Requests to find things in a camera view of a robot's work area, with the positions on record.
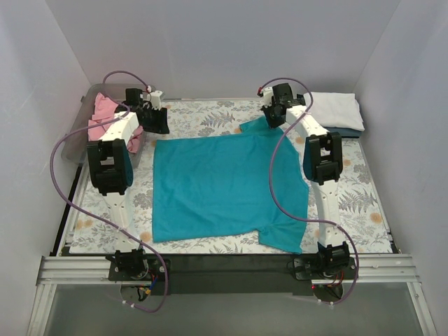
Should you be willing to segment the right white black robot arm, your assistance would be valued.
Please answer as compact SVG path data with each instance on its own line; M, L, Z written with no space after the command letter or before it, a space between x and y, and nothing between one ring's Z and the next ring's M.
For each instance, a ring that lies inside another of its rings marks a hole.
M305 101L293 94L288 83L281 83L261 86L258 96L262 97L262 112L270 128L287 123L288 130L295 130L304 139L302 169L316 198L319 238L318 252L300 257L296 262L299 272L307 276L335 277L350 263L349 245L338 226L337 189L343 170L342 137L337 132L329 132L311 115L315 102L311 92L307 93L309 101Z

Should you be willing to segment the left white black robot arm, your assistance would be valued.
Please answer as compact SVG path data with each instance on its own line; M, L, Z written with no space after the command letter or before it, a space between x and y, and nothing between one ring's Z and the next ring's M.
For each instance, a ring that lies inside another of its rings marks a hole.
M134 180L132 155L139 151L144 132L168 134L164 92L128 88L125 101L118 104L102 93L94 99L94 112L88 120L87 158L92 185L103 197L110 221L118 226L115 253L109 260L115 270L131 279L147 277L149 264L140 244L124 232L136 234L130 206Z

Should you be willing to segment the teal t shirt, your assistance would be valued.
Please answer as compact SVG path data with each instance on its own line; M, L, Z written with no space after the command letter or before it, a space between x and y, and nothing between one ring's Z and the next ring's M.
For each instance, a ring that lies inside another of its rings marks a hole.
M300 253L309 187L300 155L263 118L238 134L159 140L153 158L153 240L241 235Z

